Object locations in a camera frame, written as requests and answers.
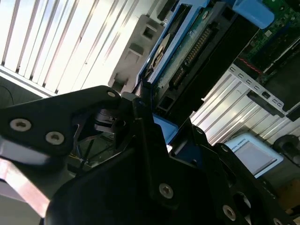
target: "metal vent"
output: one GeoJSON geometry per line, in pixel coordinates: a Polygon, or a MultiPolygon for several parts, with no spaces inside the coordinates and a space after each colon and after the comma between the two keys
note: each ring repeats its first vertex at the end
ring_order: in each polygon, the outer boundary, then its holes
{"type": "Polygon", "coordinates": [[[210,144],[225,142],[239,132],[253,132],[269,144],[287,134],[300,136],[300,118],[272,116],[247,97],[250,88],[228,70],[206,96],[202,107],[191,116],[210,144]]]}
{"type": "Polygon", "coordinates": [[[138,18],[154,2],[1,0],[0,75],[42,97],[107,85],[138,18]]]}

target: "gray plastic part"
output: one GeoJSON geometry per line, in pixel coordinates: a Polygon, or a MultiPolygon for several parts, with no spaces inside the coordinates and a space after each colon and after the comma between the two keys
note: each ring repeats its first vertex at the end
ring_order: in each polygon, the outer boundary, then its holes
{"type": "Polygon", "coordinates": [[[117,92],[131,92],[140,71],[164,27],[146,15],[141,15],[115,67],[108,85],[117,92]]]}

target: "circuit board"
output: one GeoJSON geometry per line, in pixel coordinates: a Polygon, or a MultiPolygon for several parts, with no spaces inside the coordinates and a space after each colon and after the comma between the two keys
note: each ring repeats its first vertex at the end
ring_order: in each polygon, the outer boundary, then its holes
{"type": "Polygon", "coordinates": [[[270,42],[276,39],[278,35],[286,34],[292,41],[295,40],[294,36],[300,34],[299,12],[294,11],[284,0],[263,0],[263,3],[274,13],[275,20],[269,27],[259,30],[242,53],[243,57],[255,66],[257,66],[257,62],[261,59],[257,55],[261,53],[266,45],[269,45],[270,42]]]}
{"type": "Polygon", "coordinates": [[[198,15],[195,22],[193,23],[192,27],[188,34],[184,37],[181,44],[179,45],[177,51],[174,53],[170,62],[167,64],[166,68],[164,69],[160,79],[156,82],[154,87],[154,96],[165,86],[169,83],[170,79],[178,70],[179,66],[183,63],[185,57],[188,55],[189,51],[193,47],[194,43],[197,41],[198,34],[203,30],[206,23],[203,22],[203,15],[210,11],[210,8],[203,11],[201,14],[198,15]]]}

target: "metal screw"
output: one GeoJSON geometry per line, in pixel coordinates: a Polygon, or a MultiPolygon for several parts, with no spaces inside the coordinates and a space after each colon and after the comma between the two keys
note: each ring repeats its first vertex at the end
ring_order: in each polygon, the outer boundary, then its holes
{"type": "Polygon", "coordinates": [[[225,147],[225,146],[221,146],[221,148],[225,151],[225,152],[228,152],[228,149],[225,147]]]}
{"type": "Polygon", "coordinates": [[[60,145],[64,142],[65,137],[62,133],[57,131],[52,131],[46,134],[46,141],[53,145],[60,145]]]}
{"type": "Polygon", "coordinates": [[[235,221],[235,212],[232,210],[232,208],[230,208],[230,206],[223,205],[223,212],[231,221],[235,221]]]}
{"type": "Polygon", "coordinates": [[[167,199],[171,199],[173,198],[174,192],[172,190],[172,188],[167,185],[167,184],[160,184],[159,185],[159,192],[161,193],[161,195],[167,199]]]}
{"type": "Polygon", "coordinates": [[[31,128],[31,123],[28,120],[21,118],[12,120],[9,125],[10,128],[19,132],[24,132],[31,128]]]}
{"type": "Polygon", "coordinates": [[[107,94],[108,94],[110,97],[116,97],[116,95],[115,95],[113,92],[111,92],[111,91],[108,91],[107,94]]]}
{"type": "Polygon", "coordinates": [[[282,223],[280,222],[280,220],[277,219],[277,218],[274,218],[273,221],[274,221],[275,225],[282,225],[282,223]]]}
{"type": "Polygon", "coordinates": [[[207,15],[208,15],[208,11],[206,11],[206,12],[203,14],[202,19],[204,20],[204,19],[207,17],[207,15]]]}

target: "red cable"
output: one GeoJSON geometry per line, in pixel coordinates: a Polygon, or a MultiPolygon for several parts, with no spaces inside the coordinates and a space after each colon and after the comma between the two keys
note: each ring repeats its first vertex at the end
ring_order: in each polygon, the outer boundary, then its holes
{"type": "Polygon", "coordinates": [[[238,57],[239,60],[243,61],[249,68],[253,69],[254,71],[258,72],[259,74],[261,74],[262,72],[260,70],[258,70],[257,68],[255,68],[254,66],[250,65],[246,60],[238,57]]]}

